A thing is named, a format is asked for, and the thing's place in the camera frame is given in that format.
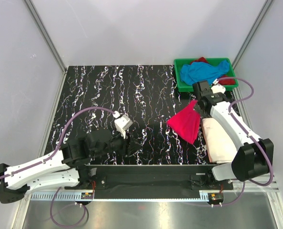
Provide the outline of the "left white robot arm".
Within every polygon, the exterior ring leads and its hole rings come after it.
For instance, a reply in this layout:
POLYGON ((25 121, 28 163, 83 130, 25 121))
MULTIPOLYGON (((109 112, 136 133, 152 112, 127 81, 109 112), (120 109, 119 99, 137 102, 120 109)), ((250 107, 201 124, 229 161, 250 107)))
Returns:
POLYGON ((40 190, 65 187, 87 189, 94 183, 87 164, 109 153, 130 157, 142 149, 132 137, 112 134, 108 129, 93 131, 69 141, 51 152, 18 166, 0 164, 0 203, 9 204, 40 190))

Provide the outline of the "pink t shirt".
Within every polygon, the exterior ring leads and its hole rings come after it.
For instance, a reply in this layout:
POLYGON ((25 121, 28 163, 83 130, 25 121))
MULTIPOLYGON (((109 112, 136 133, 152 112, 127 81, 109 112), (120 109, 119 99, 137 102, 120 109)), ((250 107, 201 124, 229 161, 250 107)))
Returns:
POLYGON ((200 114, 194 110, 197 100, 192 100, 184 109, 167 121, 167 125, 183 140, 193 145, 197 139, 200 114))

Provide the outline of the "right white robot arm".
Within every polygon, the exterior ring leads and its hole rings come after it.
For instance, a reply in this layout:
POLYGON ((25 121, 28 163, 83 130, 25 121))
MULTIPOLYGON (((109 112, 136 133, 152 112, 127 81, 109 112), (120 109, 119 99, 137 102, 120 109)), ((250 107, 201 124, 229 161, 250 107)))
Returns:
POLYGON ((207 187, 216 189, 223 180, 237 179, 253 181, 255 177, 269 174, 269 185, 273 180, 273 142, 262 139, 252 131, 232 108, 232 103, 222 92, 213 92, 207 81, 193 84, 197 98, 194 106, 201 117, 212 117, 229 135, 237 153, 230 163, 214 166, 205 177, 207 187))

